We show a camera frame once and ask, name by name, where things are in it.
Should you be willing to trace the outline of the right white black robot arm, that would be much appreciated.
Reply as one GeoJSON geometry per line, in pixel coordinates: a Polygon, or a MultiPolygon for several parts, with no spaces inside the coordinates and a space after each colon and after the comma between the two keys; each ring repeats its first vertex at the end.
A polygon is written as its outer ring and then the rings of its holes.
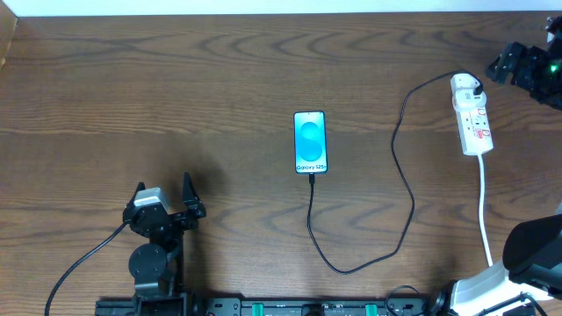
{"type": "MultiPolygon", "coordinates": [[[[561,45],[548,49],[507,45],[488,66],[495,83],[510,83],[540,104],[561,108],[561,45]]],[[[450,79],[462,151],[481,159],[494,147],[487,119],[486,94],[468,73],[450,79]]],[[[430,315],[542,315],[539,301],[561,297],[561,215],[517,225],[508,236],[502,258],[485,252],[487,268],[476,276],[450,282],[437,294],[430,315]]]]}

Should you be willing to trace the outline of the white power strip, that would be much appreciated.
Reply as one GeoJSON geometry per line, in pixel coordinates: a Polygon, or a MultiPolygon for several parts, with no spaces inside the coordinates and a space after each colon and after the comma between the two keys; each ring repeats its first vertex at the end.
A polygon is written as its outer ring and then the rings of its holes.
{"type": "Polygon", "coordinates": [[[482,99],[472,102],[457,101],[453,96],[451,101],[456,113],[463,154],[479,156],[491,151],[494,144],[486,111],[486,93],[482,99]]]}

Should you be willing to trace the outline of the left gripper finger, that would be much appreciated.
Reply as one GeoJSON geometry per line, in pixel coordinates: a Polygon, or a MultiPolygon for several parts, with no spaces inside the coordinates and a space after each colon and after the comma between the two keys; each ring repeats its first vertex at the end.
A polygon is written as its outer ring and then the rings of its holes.
{"type": "Polygon", "coordinates": [[[195,191],[191,175],[188,172],[184,173],[182,200],[183,204],[190,211],[205,210],[205,206],[202,200],[199,198],[197,192],[195,191]]]}
{"type": "Polygon", "coordinates": [[[135,192],[133,194],[132,200],[135,200],[138,192],[140,192],[142,190],[145,190],[145,189],[146,189],[146,185],[143,182],[139,182],[136,189],[135,189],[135,192]]]}

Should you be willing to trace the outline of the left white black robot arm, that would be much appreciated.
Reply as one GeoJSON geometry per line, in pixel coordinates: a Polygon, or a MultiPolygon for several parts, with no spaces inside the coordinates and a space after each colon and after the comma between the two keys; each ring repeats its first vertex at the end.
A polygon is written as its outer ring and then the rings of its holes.
{"type": "Polygon", "coordinates": [[[123,222],[148,243],[136,248],[128,268],[134,279],[133,309],[137,315],[203,315],[197,296],[184,289],[184,233],[206,216],[191,176],[184,174],[183,212],[169,213],[169,202],[159,187],[143,182],[123,211],[123,222]]]}

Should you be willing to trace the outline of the blue Galaxy smartphone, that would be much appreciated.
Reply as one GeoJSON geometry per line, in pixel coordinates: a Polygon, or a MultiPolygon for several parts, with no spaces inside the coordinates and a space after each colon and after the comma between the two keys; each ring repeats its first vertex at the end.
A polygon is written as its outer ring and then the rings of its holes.
{"type": "Polygon", "coordinates": [[[298,174],[322,174],[328,171],[328,147],[323,111],[293,114],[295,171],[298,174]]]}

